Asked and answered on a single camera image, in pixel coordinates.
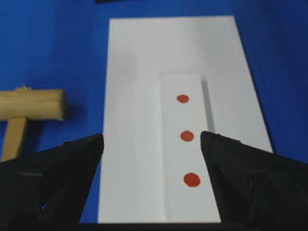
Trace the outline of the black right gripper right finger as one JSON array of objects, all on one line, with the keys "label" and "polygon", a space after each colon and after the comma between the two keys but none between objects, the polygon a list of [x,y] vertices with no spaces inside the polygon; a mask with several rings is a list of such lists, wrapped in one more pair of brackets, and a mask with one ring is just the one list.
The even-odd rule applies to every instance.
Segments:
[{"label": "black right gripper right finger", "polygon": [[200,141],[223,223],[307,230],[307,164],[208,131]]}]

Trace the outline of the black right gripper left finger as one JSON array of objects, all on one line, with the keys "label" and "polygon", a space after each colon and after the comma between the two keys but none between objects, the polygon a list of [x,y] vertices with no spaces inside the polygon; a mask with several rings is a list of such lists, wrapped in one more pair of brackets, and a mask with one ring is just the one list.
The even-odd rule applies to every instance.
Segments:
[{"label": "black right gripper left finger", "polygon": [[104,150],[98,133],[0,165],[0,228],[56,230],[78,224]]}]

